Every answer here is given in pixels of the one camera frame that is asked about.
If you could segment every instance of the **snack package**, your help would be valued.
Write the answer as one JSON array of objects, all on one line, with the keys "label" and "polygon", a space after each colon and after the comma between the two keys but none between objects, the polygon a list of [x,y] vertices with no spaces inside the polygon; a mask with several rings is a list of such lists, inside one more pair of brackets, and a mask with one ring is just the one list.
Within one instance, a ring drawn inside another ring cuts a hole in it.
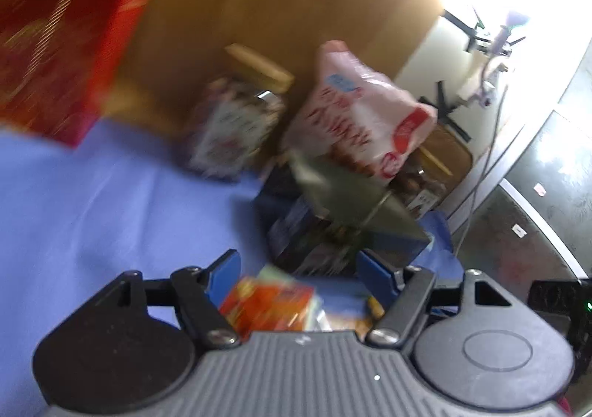
[{"label": "snack package", "polygon": [[[297,285],[298,282],[294,277],[286,274],[281,269],[272,265],[266,264],[259,274],[257,280],[262,283],[275,283],[279,285]],[[304,322],[305,332],[330,332],[333,329],[327,319],[327,314],[323,310],[323,299],[316,293],[310,300],[306,321]]]},{"label": "snack package", "polygon": [[435,108],[362,64],[344,42],[329,41],[320,49],[319,83],[282,146],[326,155],[386,184],[436,121]]},{"label": "snack package", "polygon": [[0,121],[76,146],[149,0],[0,0]]},{"label": "snack package", "polygon": [[220,313],[243,339],[257,330],[305,330],[315,289],[244,277],[220,307]]}]

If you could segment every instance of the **white plastic bag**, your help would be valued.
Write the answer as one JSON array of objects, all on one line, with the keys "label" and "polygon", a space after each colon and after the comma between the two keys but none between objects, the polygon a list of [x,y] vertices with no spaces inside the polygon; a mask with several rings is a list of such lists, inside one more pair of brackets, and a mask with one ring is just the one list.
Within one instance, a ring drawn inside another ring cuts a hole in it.
[{"label": "white plastic bag", "polygon": [[327,155],[386,184],[433,129],[436,108],[362,64],[342,41],[325,43],[319,56],[319,82],[282,146]]}]

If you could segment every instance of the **cable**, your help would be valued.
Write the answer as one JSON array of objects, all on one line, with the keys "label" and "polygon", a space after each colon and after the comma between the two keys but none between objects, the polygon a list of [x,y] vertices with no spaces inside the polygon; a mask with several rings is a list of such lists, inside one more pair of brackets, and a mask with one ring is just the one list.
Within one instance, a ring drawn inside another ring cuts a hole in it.
[{"label": "cable", "polygon": [[[483,70],[481,70],[481,85],[480,85],[481,94],[485,94],[485,73],[486,73],[491,61],[496,56],[497,56],[496,54],[490,55],[487,62],[483,65]],[[471,221],[473,218],[473,213],[475,213],[475,204],[477,203],[477,192],[479,190],[479,187],[481,186],[481,183],[483,183],[483,180],[485,179],[485,175],[487,174],[487,168],[489,167],[489,162],[491,160],[491,155],[493,154],[493,148],[495,146],[495,139],[497,138],[497,127],[500,125],[500,120],[501,120],[501,108],[504,105],[505,94],[507,93],[507,91],[508,91],[508,81],[506,81],[506,83],[505,83],[504,92],[501,94],[501,99],[499,100],[499,106],[497,107],[497,113],[495,114],[495,125],[493,125],[493,137],[491,138],[491,144],[489,146],[489,151],[487,152],[487,157],[485,158],[485,165],[483,166],[483,170],[481,171],[481,174],[479,176],[479,180],[477,180],[477,184],[475,186],[475,189],[473,190],[472,200],[471,200],[471,209],[469,210],[469,216],[467,217],[467,225],[465,226],[465,229],[462,232],[461,241],[458,242],[457,250],[454,252],[455,256],[458,256],[458,252],[461,250],[461,246],[463,246],[463,243],[464,243],[465,239],[467,238],[467,234],[469,233],[469,228],[471,228]]]}]

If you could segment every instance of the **cardboard box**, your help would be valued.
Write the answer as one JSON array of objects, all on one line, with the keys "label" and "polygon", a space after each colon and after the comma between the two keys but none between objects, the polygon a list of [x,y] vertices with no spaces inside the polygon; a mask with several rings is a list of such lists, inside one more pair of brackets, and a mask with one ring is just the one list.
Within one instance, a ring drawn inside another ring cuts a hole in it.
[{"label": "cardboard box", "polygon": [[292,274],[351,276],[366,248],[398,268],[430,242],[388,189],[297,152],[274,167],[255,205],[273,263]]},{"label": "cardboard box", "polygon": [[149,0],[0,0],[0,120],[76,146]]}]

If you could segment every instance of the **brown wooden surface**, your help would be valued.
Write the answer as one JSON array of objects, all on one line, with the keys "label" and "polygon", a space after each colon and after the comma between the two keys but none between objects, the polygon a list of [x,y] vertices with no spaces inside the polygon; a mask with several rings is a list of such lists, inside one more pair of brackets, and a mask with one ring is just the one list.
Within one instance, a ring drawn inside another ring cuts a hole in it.
[{"label": "brown wooden surface", "polygon": [[451,173],[451,175],[446,175],[425,155],[419,156],[428,175],[446,185],[446,192],[442,195],[442,199],[444,199],[471,170],[473,156],[466,145],[441,124],[436,125],[421,146],[437,158],[438,163]]},{"label": "brown wooden surface", "polygon": [[105,113],[174,135],[237,42],[294,73],[291,115],[314,85],[322,42],[342,39],[393,77],[441,11],[438,0],[152,0]]}]

